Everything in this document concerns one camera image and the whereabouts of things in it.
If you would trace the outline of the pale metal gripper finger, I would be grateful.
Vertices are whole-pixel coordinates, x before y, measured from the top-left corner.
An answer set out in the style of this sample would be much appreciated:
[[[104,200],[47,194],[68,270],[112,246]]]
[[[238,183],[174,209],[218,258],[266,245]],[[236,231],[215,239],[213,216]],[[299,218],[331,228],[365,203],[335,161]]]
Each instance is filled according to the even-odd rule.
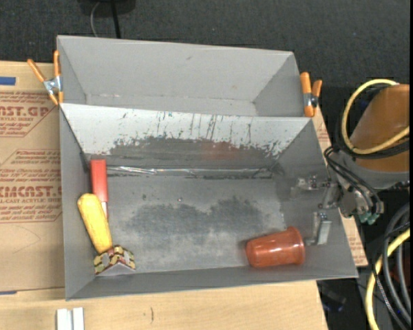
[[[329,187],[330,179],[310,174],[306,177],[298,177],[295,185],[290,189],[290,197],[296,198],[304,192],[324,190]]]
[[[327,245],[332,227],[332,221],[325,212],[314,212],[312,234],[306,238],[306,245]]]

